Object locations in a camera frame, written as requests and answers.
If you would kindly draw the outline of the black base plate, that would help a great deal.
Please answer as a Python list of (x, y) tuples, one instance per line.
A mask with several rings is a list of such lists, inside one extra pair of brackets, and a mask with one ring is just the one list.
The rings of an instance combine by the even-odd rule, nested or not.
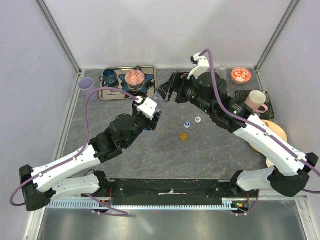
[(114, 205), (218, 205), (222, 199), (255, 198), (227, 181), (213, 179), (124, 179), (115, 178), (92, 196), (111, 197)]

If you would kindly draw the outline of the red white bowl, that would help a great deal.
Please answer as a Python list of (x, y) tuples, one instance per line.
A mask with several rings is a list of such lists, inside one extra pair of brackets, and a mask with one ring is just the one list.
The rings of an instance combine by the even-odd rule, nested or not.
[(268, 168), (270, 168), (270, 167), (274, 166), (274, 164), (268, 158), (266, 158), (266, 166)]

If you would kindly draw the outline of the clear bottle blue cap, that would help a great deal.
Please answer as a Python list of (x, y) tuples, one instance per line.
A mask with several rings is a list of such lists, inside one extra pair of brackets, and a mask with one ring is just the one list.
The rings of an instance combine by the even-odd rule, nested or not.
[[(160, 94), (158, 92), (155, 92), (154, 95), (149, 98), (154, 100), (158, 104), (158, 106), (156, 108), (156, 113), (161, 112), (161, 114), (162, 114), (163, 108), (164, 108), (166, 102), (162, 99)], [(147, 131), (147, 127), (149, 126), (149, 124), (150, 124), (150, 119), (148, 119), (148, 125), (144, 128), (146, 131)]]

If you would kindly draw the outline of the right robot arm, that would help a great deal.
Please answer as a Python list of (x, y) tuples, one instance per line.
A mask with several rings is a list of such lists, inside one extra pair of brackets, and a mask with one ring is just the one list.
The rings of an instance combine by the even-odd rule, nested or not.
[(166, 102), (176, 93), (176, 103), (196, 106), (218, 127), (250, 143), (273, 163), (265, 169), (238, 170), (229, 184), (233, 196), (261, 189), (273, 189), (286, 197), (307, 192), (309, 173), (318, 156), (298, 151), (276, 135), (243, 101), (228, 95), (227, 82), (219, 75), (212, 80), (209, 72), (195, 78), (187, 72), (174, 71), (156, 91)]

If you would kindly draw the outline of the steel tray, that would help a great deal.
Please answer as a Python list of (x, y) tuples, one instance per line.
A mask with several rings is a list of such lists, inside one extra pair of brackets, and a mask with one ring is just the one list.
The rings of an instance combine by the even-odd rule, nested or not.
[(98, 94), (101, 100), (127, 99), (123, 91), (135, 97), (151, 97), (157, 87), (157, 69), (153, 65), (105, 68), (98, 79), (102, 88), (119, 89), (101, 90)]

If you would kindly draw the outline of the dark blue mug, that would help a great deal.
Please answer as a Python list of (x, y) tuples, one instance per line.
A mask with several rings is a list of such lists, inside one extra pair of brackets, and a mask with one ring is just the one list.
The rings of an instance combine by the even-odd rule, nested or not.
[(117, 88), (119, 86), (117, 73), (112, 68), (104, 69), (102, 75), (99, 77), (99, 80), (105, 87)]

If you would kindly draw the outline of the aluminium frame post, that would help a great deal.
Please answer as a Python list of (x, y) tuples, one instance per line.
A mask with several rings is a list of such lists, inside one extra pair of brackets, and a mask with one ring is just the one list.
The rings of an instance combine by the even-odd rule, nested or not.
[(271, 53), (272, 49), (274, 48), (276, 42), (278, 41), (280, 35), (282, 34), (283, 30), (285, 29), (287, 23), (289, 22), (292, 14), (296, 10), (297, 6), (299, 5), (300, 0), (291, 0), (282, 15), (279, 23), (277, 24), (273, 34), (271, 35), (271, 38), (269, 39), (266, 47), (264, 48), (257, 64), (254, 67), (254, 70), (256, 73), (260, 71), (262, 68), (263, 64), (265, 63), (267, 57)]
[(58, 41), (60, 47), (62, 48), (63, 52), (67, 56), (71, 66), (73, 69), (77, 72), (78, 75), (82, 73), (82, 70), (77, 63), (76, 58), (74, 57), (70, 47), (67, 44), (67, 41), (65, 40), (60, 28), (58, 27), (58, 24), (56, 23), (49, 7), (47, 6), (46, 2), (44, 0), (35, 0), (34, 1), (36, 5), (38, 6), (39, 10), (42, 13), (42, 16), (48, 23), (52, 33), (54, 34), (56, 40)]

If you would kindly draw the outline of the blue star-shaped dish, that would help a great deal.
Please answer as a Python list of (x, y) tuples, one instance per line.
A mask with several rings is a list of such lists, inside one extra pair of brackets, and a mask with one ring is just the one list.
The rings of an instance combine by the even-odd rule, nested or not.
[(123, 83), (122, 90), (125, 92), (147, 92), (147, 84), (155, 78), (154, 74), (144, 73), (140, 66), (136, 66), (126, 74), (120, 74), (118, 78)]

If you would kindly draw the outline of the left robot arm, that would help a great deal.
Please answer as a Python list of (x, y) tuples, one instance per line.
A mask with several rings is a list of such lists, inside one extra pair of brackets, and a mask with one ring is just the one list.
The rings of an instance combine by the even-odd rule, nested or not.
[(81, 180), (79, 184), (73, 182), (72, 175), (118, 157), (143, 131), (154, 131), (160, 118), (160, 112), (155, 113), (152, 119), (142, 112), (120, 114), (84, 147), (41, 167), (22, 166), (19, 176), (26, 210), (39, 210), (62, 194), (70, 193), (66, 183), (70, 183), (74, 190), (81, 189), (84, 194), (106, 196), (110, 185), (105, 174), (93, 174), (90, 180)]

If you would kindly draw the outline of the right aluminium frame post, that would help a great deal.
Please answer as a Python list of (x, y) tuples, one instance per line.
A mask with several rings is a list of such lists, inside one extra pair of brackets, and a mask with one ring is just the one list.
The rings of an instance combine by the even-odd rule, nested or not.
[(280, 35), (282, 34), (283, 30), (285, 29), (287, 23), (289, 22), (292, 14), (296, 10), (297, 6), (299, 5), (300, 0), (291, 0), (282, 15), (279, 23), (277, 24), (273, 34), (271, 35), (271, 38), (269, 39), (266, 47), (264, 48), (257, 64), (254, 67), (254, 70), (256, 73), (260, 71), (262, 68), (263, 64), (265, 63), (267, 57), (271, 53), (272, 49), (274, 48), (276, 42), (278, 41)]

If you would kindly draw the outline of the white green bottle cap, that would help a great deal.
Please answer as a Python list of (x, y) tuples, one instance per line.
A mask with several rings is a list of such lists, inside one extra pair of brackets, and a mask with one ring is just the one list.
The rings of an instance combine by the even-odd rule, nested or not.
[(197, 116), (197, 117), (195, 118), (195, 122), (196, 122), (196, 123), (200, 123), (201, 121), (202, 121), (201, 117)]

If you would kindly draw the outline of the orange bottle cap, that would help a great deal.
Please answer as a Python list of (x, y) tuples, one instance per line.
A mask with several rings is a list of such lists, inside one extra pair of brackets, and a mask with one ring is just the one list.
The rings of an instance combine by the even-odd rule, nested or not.
[(183, 141), (186, 141), (188, 139), (188, 134), (187, 133), (181, 133), (180, 134), (180, 139)]

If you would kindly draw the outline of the dark floral square plate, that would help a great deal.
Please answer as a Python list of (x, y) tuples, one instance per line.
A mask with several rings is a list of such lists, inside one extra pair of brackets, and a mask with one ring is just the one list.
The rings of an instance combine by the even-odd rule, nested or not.
[[(235, 98), (238, 100), (241, 100), (245, 102), (245, 100), (248, 98), (250, 95), (251, 90), (236, 90), (235, 93)], [(261, 112), (256, 112), (257, 115), (259, 115), (259, 118), (262, 120), (273, 120), (275, 118), (275, 112), (272, 106), (271, 98), (269, 96), (269, 93), (267, 91), (262, 91), (262, 93), (265, 95), (265, 102), (263, 103), (264, 105), (267, 106), (268, 110), (261, 113)]]

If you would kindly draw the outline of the clear bottle green label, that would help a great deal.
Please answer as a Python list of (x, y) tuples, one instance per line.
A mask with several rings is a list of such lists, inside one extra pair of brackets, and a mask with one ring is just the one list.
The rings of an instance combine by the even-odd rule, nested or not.
[(227, 65), (221, 63), (220, 66), (217, 68), (216, 73), (221, 79), (225, 80), (227, 78)]

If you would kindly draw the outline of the blue pocari bottle cap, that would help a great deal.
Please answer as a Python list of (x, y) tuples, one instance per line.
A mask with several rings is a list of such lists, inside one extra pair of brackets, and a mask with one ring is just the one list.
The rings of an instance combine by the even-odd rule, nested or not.
[(186, 122), (184, 123), (184, 127), (185, 127), (185, 128), (190, 128), (190, 126), (191, 126), (191, 123), (190, 123), (189, 121), (186, 121)]

